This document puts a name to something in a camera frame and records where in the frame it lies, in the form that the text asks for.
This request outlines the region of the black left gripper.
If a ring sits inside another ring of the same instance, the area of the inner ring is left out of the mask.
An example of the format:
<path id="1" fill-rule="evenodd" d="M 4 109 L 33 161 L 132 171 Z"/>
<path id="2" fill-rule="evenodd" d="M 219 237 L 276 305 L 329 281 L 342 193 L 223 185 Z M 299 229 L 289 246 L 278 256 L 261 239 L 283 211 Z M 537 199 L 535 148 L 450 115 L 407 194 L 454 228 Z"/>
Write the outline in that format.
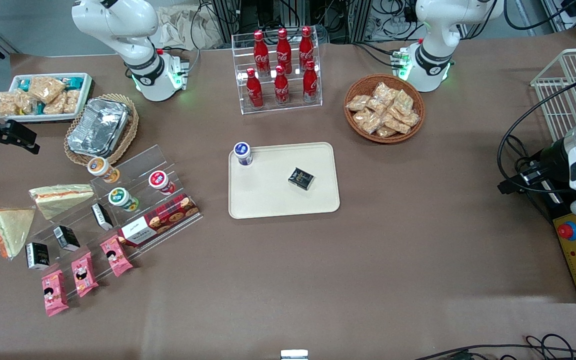
<path id="1" fill-rule="evenodd" d="M 541 189 L 540 183 L 551 182 L 557 190 L 569 190 L 569 155 L 563 138 L 529 157 L 528 170 L 506 178 L 497 185 L 503 195 L 535 192 Z"/>

